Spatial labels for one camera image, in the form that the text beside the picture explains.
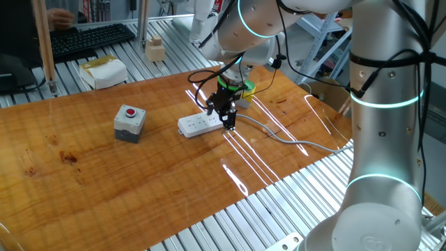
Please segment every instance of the white box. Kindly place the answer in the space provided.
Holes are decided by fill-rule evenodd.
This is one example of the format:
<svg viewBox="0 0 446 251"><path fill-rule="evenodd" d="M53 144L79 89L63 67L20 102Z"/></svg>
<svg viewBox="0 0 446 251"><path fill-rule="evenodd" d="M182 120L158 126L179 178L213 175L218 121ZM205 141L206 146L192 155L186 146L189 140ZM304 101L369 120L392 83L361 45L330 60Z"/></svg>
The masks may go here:
<svg viewBox="0 0 446 251"><path fill-rule="evenodd" d="M103 89L128 79L124 63L112 55L79 66L81 78L93 89Z"/></svg>

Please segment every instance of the emergency stop button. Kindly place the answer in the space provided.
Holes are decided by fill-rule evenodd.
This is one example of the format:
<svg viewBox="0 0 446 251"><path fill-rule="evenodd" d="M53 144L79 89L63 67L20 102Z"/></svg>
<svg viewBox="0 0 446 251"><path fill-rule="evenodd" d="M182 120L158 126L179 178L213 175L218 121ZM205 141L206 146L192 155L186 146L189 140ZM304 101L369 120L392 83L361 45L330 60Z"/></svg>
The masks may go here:
<svg viewBox="0 0 446 251"><path fill-rule="evenodd" d="M137 111L135 111L134 109L127 109L125 111L125 115L129 118L133 118L137 115Z"/></svg>

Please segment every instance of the power outlet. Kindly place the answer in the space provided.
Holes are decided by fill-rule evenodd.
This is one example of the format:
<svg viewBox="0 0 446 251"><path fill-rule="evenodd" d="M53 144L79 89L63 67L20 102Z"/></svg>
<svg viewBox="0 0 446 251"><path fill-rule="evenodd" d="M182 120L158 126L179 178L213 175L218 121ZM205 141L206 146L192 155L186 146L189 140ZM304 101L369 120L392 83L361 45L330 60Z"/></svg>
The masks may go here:
<svg viewBox="0 0 446 251"><path fill-rule="evenodd" d="M180 134L190 138L197 135L202 135L219 128L223 128L223 123L217 112L213 111L211 115L207 112L187 116L178 120L178 131Z"/></svg>

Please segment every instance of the desk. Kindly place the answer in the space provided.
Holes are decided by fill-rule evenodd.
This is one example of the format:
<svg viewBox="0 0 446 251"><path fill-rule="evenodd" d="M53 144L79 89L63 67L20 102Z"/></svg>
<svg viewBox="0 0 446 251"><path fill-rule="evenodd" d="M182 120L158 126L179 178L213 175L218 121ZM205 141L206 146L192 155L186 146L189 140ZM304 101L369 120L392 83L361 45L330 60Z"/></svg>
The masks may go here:
<svg viewBox="0 0 446 251"><path fill-rule="evenodd" d="M328 155L242 119L186 139L178 119L200 112L186 77L0 109L0 222L25 250L140 251ZM250 79L260 90L271 77L257 68ZM147 111L138 144L114 139L122 104ZM240 113L284 139L335 149L351 137L348 119L281 73Z"/></svg>

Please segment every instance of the keyboard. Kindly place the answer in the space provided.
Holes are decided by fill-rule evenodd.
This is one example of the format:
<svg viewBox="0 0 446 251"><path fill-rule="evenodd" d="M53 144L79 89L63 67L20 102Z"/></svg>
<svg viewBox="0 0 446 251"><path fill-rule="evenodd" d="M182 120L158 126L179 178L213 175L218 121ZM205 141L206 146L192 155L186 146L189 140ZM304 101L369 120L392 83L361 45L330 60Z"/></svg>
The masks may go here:
<svg viewBox="0 0 446 251"><path fill-rule="evenodd" d="M51 37L53 57L58 58L87 49L123 42L135 35L124 24L89 29L77 33L58 34Z"/></svg>

